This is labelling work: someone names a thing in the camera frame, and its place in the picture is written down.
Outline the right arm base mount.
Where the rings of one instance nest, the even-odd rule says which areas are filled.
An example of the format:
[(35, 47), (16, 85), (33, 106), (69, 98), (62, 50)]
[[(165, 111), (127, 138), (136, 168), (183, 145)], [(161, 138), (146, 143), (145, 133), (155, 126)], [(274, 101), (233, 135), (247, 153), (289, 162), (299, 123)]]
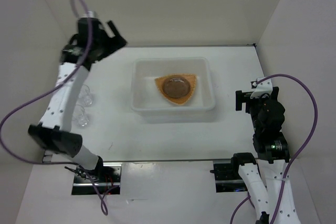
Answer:
[(244, 181), (234, 171), (229, 159), (213, 161), (213, 168), (209, 172), (214, 175), (217, 193), (247, 191)]

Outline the smoky glass plate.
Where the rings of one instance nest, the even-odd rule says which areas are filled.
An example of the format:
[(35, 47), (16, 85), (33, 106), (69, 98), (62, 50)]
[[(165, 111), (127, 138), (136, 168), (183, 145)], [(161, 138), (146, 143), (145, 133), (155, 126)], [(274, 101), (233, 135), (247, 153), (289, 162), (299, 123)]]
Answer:
[(190, 82), (183, 76), (171, 76), (162, 84), (163, 92), (170, 98), (182, 98), (190, 92)]

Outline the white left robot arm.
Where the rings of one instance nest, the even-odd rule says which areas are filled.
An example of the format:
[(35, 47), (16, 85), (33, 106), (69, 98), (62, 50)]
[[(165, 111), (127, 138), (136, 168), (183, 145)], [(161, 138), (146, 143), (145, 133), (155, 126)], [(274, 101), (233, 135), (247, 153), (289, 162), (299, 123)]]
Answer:
[(82, 166), (93, 182), (113, 176), (114, 169), (104, 166), (100, 156), (90, 152), (82, 136), (71, 132), (72, 116), (84, 81), (94, 63), (127, 45), (112, 21), (107, 22), (110, 37), (96, 17), (81, 17), (77, 33), (61, 51), (58, 80), (46, 112), (37, 125), (31, 124), (28, 134), (43, 149), (60, 154)]

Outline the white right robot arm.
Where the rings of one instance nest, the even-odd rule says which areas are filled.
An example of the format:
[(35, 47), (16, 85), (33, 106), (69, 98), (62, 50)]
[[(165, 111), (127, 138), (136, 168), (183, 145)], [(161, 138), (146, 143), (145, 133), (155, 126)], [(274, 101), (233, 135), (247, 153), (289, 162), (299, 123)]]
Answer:
[(260, 223), (298, 223), (278, 88), (253, 48), (126, 48), (106, 87), (102, 153), (123, 161), (231, 158)]

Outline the woven bamboo fan tray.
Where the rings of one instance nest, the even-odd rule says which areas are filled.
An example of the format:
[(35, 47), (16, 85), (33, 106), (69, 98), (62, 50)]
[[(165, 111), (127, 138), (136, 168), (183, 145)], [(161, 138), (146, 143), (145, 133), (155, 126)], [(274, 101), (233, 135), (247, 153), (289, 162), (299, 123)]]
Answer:
[(197, 77), (195, 74), (178, 73), (154, 79), (159, 93), (175, 105), (186, 105), (192, 98)]

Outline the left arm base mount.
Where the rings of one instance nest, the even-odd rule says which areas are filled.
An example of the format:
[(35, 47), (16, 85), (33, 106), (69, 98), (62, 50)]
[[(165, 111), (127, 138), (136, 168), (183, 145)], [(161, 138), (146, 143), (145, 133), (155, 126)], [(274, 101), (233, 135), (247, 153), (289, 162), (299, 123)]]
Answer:
[[(108, 195), (119, 195), (122, 163), (106, 162), (104, 163), (104, 167), (112, 169), (112, 173), (110, 175), (103, 175), (102, 178), (92, 176), (98, 192), (100, 194), (108, 192)], [(73, 169), (65, 166), (65, 169), (74, 173), (72, 195), (94, 195), (96, 193), (88, 176), (80, 168)]]

